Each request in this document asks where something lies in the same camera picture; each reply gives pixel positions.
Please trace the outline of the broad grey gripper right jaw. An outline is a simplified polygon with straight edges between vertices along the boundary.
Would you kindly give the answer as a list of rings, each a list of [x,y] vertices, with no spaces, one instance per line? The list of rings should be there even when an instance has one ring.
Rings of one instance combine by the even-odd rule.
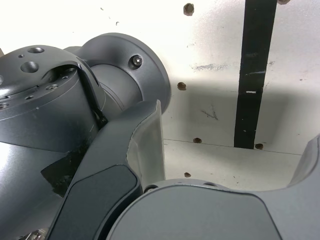
[[[307,144],[291,182],[268,191],[208,185],[158,187],[131,203],[109,240],[317,240],[320,139]]]

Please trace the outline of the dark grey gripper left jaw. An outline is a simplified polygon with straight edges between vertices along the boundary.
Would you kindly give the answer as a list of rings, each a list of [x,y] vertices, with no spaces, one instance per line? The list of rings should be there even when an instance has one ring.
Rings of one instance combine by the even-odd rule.
[[[141,101],[99,131],[47,238],[105,239],[117,218],[144,189],[165,178],[161,103]]]

